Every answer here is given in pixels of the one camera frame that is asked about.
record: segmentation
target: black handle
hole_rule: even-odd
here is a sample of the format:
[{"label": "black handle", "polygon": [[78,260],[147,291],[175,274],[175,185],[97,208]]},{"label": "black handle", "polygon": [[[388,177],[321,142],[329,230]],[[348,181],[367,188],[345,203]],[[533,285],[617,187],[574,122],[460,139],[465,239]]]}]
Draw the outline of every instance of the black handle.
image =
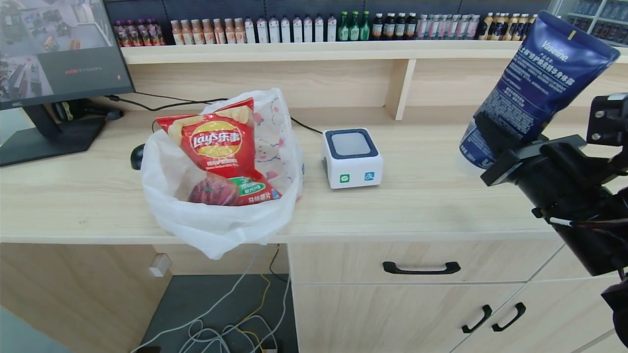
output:
[{"label": "black handle", "polygon": [[502,332],[503,330],[509,328],[510,325],[514,324],[515,321],[519,320],[519,318],[526,313],[526,306],[523,305],[523,303],[517,303],[514,307],[517,309],[517,315],[504,327],[500,327],[498,323],[494,323],[493,326],[491,326],[493,328],[493,331]]},{"label": "black handle", "polygon": [[471,332],[477,330],[477,328],[480,327],[480,325],[482,325],[486,320],[489,319],[491,315],[493,315],[493,309],[491,309],[490,305],[488,304],[484,305],[482,307],[482,310],[484,311],[484,317],[480,320],[480,322],[476,323],[475,326],[473,326],[472,328],[469,328],[469,326],[464,325],[462,327],[462,332],[466,334],[470,334]]},{"label": "black handle", "polygon": [[399,269],[397,264],[392,261],[384,261],[382,265],[384,271],[392,274],[453,274],[460,271],[460,265],[456,261],[445,263],[445,269],[442,271],[406,271]]}]

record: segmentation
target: monitor screen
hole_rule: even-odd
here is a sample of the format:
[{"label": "monitor screen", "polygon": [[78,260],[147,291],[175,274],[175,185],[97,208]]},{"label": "monitor screen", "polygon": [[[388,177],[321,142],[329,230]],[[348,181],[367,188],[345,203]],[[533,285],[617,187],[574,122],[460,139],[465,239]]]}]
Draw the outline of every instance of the monitor screen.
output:
[{"label": "monitor screen", "polygon": [[0,109],[129,92],[102,0],[0,0]]}]

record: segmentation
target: green bottle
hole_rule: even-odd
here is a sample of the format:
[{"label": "green bottle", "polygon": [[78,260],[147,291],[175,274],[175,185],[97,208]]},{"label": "green bottle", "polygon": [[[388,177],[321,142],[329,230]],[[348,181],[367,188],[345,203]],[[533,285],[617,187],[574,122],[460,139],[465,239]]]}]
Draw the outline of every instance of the green bottle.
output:
[{"label": "green bottle", "polygon": [[360,40],[369,40],[369,33],[371,29],[369,28],[369,12],[364,11],[362,13],[362,27],[360,27]]},{"label": "green bottle", "polygon": [[340,26],[338,26],[338,41],[349,40],[349,27],[347,26],[347,12],[340,13]]},{"label": "green bottle", "polygon": [[353,15],[351,29],[349,29],[349,40],[354,41],[360,39],[360,25],[357,22],[358,12],[354,11],[351,13]]}]

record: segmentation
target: lay's potato chip bag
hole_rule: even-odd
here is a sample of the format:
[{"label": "lay's potato chip bag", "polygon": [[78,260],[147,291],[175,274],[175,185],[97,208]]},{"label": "lay's potato chip bag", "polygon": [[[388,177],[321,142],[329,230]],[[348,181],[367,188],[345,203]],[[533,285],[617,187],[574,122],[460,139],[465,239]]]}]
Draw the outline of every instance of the lay's potato chip bag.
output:
[{"label": "lay's potato chip bag", "polygon": [[252,98],[211,114],[165,116],[156,121],[207,172],[188,201],[242,206],[281,197],[255,169]]}]

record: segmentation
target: white plastic bag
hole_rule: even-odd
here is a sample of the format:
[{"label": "white plastic bag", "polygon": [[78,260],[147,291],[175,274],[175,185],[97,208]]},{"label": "white plastic bag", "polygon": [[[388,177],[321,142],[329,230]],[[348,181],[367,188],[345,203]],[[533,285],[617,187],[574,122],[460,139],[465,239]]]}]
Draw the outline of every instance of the white plastic bag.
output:
[{"label": "white plastic bag", "polygon": [[303,190],[303,154],[279,89],[241,94],[207,106],[202,114],[249,97],[254,99],[255,166],[282,194],[278,200],[239,207],[186,202],[205,172],[163,130],[144,146],[142,186],[157,223],[211,259],[245,242],[266,244],[290,221]]}]

